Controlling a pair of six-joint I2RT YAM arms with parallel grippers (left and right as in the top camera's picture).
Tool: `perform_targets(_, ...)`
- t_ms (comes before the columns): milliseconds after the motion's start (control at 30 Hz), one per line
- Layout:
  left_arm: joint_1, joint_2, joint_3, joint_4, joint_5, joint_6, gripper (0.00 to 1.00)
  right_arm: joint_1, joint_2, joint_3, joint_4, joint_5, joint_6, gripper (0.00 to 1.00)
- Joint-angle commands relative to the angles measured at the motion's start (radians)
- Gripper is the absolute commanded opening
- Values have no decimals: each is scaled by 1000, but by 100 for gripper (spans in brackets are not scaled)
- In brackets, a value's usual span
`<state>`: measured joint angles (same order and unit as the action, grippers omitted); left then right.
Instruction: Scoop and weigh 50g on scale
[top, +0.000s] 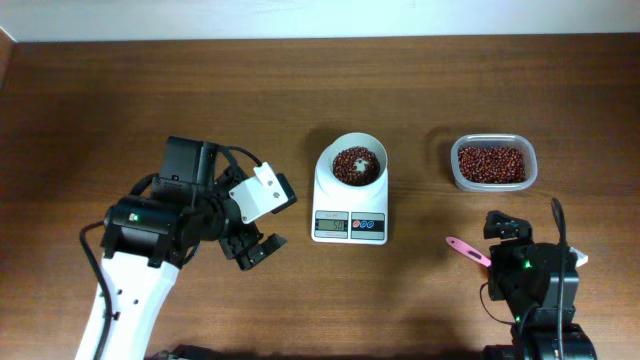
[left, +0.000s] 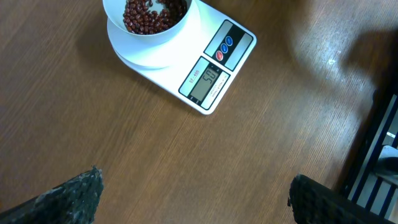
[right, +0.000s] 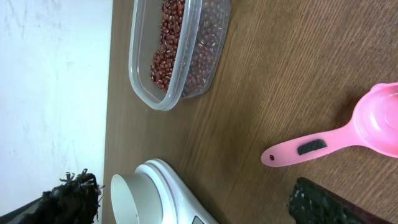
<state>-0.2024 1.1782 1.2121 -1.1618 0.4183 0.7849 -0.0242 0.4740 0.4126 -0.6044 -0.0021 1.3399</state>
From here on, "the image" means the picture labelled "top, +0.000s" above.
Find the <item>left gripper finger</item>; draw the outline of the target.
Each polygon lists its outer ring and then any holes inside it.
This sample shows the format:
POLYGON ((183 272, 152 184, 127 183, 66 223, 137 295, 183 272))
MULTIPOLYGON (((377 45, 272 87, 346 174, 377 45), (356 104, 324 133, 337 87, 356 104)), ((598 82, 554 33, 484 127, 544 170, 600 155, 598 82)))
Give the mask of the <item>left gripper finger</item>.
POLYGON ((262 238, 261 232, 240 232, 220 238, 218 243, 226 259, 231 260, 257 245, 262 238))
POLYGON ((264 242, 242 251, 236 256, 236 262, 242 271, 251 270, 286 243, 286 238, 278 234, 272 234, 264 242))

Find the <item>pink measuring scoop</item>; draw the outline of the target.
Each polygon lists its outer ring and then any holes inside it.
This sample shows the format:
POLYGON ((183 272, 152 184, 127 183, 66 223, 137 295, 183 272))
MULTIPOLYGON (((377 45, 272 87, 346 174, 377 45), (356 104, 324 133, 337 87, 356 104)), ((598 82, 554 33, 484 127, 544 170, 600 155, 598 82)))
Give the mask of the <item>pink measuring scoop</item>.
POLYGON ((482 266, 486 268, 489 268, 491 266, 491 260, 488 257, 483 255, 479 250, 473 248, 461 239, 449 236, 446 238, 446 243, 458 253, 481 264, 482 266))

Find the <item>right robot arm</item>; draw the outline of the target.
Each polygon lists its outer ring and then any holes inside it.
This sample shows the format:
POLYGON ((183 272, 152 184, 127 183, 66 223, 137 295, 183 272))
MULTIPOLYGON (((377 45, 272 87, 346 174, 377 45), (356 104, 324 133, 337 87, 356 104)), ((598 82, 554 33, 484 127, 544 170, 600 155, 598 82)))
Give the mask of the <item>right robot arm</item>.
POLYGON ((593 343, 573 322, 578 263, 584 257, 564 239, 536 243, 528 221, 497 210, 487 214, 483 235, 501 240, 489 248, 488 294, 491 300, 507 304, 513 321, 512 343, 487 345, 482 357, 595 359, 593 343))

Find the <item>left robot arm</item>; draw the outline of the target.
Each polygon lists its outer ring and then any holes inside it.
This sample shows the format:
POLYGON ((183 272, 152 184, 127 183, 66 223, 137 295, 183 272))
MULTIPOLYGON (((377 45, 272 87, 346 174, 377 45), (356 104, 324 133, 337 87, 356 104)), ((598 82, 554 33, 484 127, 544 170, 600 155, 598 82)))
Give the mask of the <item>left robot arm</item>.
POLYGON ((236 147, 171 136, 159 172, 143 177, 103 220, 81 229, 98 286, 76 356, 141 359, 180 270, 204 241, 248 271, 282 247, 255 222, 294 204, 282 173, 258 161, 248 176, 236 147))

